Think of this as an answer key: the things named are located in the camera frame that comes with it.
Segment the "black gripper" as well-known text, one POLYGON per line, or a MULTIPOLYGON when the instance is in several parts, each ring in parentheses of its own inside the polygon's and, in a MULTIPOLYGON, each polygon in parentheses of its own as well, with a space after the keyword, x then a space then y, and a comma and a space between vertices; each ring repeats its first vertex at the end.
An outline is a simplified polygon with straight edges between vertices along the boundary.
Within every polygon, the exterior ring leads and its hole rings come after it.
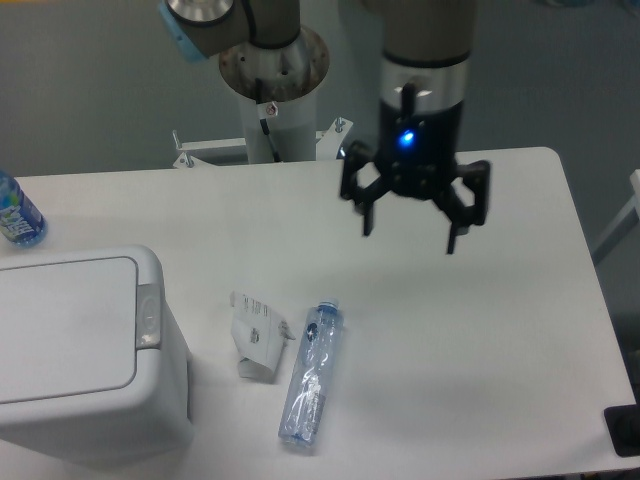
POLYGON ((403 118, 401 111, 380 103, 378 151, 362 141, 352 142, 343 159, 340 198, 352 201, 363 218, 362 236, 374 228, 374 204, 388 192, 419 200, 433 200, 450 221, 448 255, 453 255, 457 237, 471 226, 482 226, 489 210, 491 163, 479 160, 457 164, 455 153, 463 104, 403 118), (358 172, 373 164, 379 176, 363 187, 358 172), (460 179, 473 194, 466 205, 453 181, 460 179))

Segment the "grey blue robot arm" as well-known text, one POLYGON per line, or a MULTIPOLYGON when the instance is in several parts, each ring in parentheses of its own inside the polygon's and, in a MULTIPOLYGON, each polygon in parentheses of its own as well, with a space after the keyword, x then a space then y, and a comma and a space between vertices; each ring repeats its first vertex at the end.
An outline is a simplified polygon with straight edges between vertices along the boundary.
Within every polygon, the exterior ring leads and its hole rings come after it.
MULTIPOLYGON (((378 145, 351 142, 342 199, 363 230, 387 193, 430 201, 456 240, 485 223, 491 165, 458 163, 477 5, 473 1, 368 1, 383 22, 378 145)), ((240 98, 252 163, 316 158, 315 95, 329 69, 324 40, 296 1, 163 1, 159 14, 191 62, 216 58, 240 98)))

